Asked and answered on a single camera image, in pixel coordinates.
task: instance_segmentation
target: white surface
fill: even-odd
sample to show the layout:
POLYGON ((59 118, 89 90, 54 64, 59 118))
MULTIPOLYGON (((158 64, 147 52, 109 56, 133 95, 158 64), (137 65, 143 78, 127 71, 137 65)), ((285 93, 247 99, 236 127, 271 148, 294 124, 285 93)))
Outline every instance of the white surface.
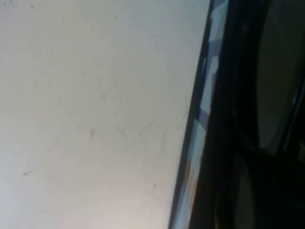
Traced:
POLYGON ((166 228, 206 0, 0 2, 0 228, 166 228))

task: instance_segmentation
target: glass panel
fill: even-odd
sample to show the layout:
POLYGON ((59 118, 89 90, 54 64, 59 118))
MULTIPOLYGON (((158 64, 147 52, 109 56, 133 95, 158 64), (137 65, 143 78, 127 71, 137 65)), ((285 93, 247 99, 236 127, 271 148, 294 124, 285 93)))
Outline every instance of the glass panel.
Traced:
POLYGON ((304 1, 276 0, 269 9, 259 49, 257 117, 259 145, 282 132, 298 76, 295 68, 305 31, 304 1))

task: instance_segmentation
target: dark edge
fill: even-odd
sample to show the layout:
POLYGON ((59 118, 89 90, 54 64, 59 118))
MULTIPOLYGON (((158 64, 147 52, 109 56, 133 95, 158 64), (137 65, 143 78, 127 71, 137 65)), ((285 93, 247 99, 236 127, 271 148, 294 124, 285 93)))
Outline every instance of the dark edge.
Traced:
POLYGON ((177 175, 177 179, 176 179, 176 186, 175 186, 174 195, 173 195, 173 203, 172 203, 172 209, 171 209, 168 229, 172 229, 172 227, 173 227, 176 210, 177 210, 178 202, 179 202, 180 190, 183 185, 183 179, 184 179, 185 168, 186 168, 186 163, 187 163, 187 156, 188 156, 188 149, 189 149, 192 130, 193 130, 193 123, 194 123, 195 115, 197 113, 197 109, 199 107, 198 104, 200 103, 200 99, 201 99, 200 92, 201 92, 201 86, 202 86, 202 80, 203 80, 203 78, 202 78, 203 60, 204 60, 204 57, 205 57, 205 54, 206 54, 207 48, 208 48, 208 39, 209 39, 210 28, 211 28, 210 14, 213 9, 213 5, 214 5, 214 0, 210 0, 209 10, 208 10, 207 17, 206 17, 204 35, 203 35, 202 48, 201 48, 200 55, 199 55, 199 61, 198 61, 196 77, 195 77, 194 87, 193 87, 193 94, 192 94, 192 99, 191 99, 191 104, 190 104, 190 110, 189 110, 189 115, 188 115, 188 119, 187 119, 186 130, 185 130, 185 135, 184 135, 184 140, 183 140, 181 158, 180 158, 180 163, 179 163, 178 175, 177 175))
POLYGON ((217 79, 212 100, 210 120, 203 149, 203 160, 199 172, 198 186, 195 194, 193 212, 191 215, 189 228, 191 229, 214 229, 215 225, 214 206, 216 192, 225 182, 226 155, 222 155, 222 149, 228 146, 233 120, 231 115, 231 74, 230 64, 234 46, 237 40, 234 39, 236 24, 238 20, 236 12, 239 0, 228 1, 228 11, 224 26, 224 37, 221 51, 219 53, 219 65, 217 79))

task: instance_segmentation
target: scuff mark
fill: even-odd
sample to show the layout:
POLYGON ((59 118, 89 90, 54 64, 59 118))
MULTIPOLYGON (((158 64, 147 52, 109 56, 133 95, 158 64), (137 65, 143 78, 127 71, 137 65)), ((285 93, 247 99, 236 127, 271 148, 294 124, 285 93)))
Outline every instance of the scuff mark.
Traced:
POLYGON ((117 128, 117 130, 121 133, 122 137, 127 141, 125 132, 122 130, 122 128, 119 127, 118 124, 114 124, 114 126, 117 128))
POLYGON ((28 172, 25 172, 25 173, 22 174, 22 176, 25 177, 25 176, 29 175, 30 173, 32 173, 33 171, 34 171, 34 169, 32 169, 28 172))
POLYGON ((184 113, 184 115, 183 115, 181 121, 180 121, 179 124, 177 125, 177 130, 180 129, 180 127, 181 127, 181 125, 182 125, 184 119, 186 118, 186 116, 187 116, 188 114, 189 114, 189 111, 186 111, 186 112, 184 113))
POLYGON ((153 189, 152 189, 152 191, 151 191, 151 194, 155 191, 156 186, 157 186, 157 184, 154 184, 154 185, 153 185, 153 189))
POLYGON ((92 129, 91 133, 90 133, 90 139, 93 139, 93 137, 95 136, 96 130, 92 129))
POLYGON ((151 127, 152 124, 154 123, 154 121, 155 121, 155 119, 153 119, 149 124, 147 124, 147 125, 145 126, 145 129, 147 130, 149 127, 151 127))

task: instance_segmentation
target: dark object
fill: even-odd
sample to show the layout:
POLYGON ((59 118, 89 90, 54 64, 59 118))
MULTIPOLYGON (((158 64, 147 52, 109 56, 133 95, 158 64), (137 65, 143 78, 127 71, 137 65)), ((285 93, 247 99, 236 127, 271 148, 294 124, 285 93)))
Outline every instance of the dark object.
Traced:
POLYGON ((179 200, 188 183, 178 177, 170 228, 305 228, 304 0, 211 2, 195 81, 203 86, 201 92, 194 86, 180 176, 196 145, 193 119, 201 120, 209 77, 204 61, 211 58, 214 14, 224 2, 194 205, 185 226, 177 218, 187 215, 179 200))

